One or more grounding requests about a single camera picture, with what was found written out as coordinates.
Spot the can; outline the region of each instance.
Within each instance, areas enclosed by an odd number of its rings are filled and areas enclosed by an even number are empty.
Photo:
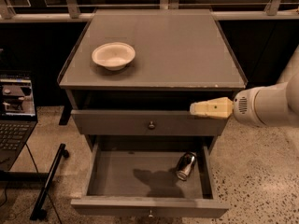
[[[176,170],[177,177],[182,181],[187,181],[195,164],[196,154],[192,152],[186,152],[178,161]]]

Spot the white bowl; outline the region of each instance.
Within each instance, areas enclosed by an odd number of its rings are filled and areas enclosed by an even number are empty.
[[[93,62],[111,71],[121,70],[135,57],[135,50],[122,42],[106,43],[93,51]]]

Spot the closed drawer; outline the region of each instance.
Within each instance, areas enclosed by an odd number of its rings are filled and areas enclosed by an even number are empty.
[[[189,137],[177,143],[164,151],[164,140],[157,137],[145,143],[134,137],[99,138],[83,195],[72,206],[82,215],[221,217],[228,205],[215,199],[206,146]],[[186,150],[196,152],[197,163],[181,181],[175,170]]]
[[[81,134],[221,135],[226,120],[198,119],[187,111],[73,110]]]

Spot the speckled floor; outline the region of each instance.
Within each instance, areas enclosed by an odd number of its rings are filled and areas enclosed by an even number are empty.
[[[38,108],[39,122],[28,141],[40,172],[50,168],[56,150],[66,144],[70,158],[62,160],[50,196],[62,223],[299,223],[299,132],[295,128],[250,128],[230,118],[211,154],[211,167],[219,199],[230,210],[218,219],[171,217],[86,217],[70,205],[80,196],[91,153],[73,120],[59,126],[61,107]],[[34,171],[25,148],[14,171]],[[8,189],[0,208],[0,223],[31,223],[37,189]],[[4,192],[0,190],[0,203]],[[43,221],[59,223],[49,199]]]

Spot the image on laptop screen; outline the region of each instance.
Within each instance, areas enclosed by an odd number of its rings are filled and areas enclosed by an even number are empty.
[[[36,109],[28,75],[0,73],[0,119],[34,117]]]

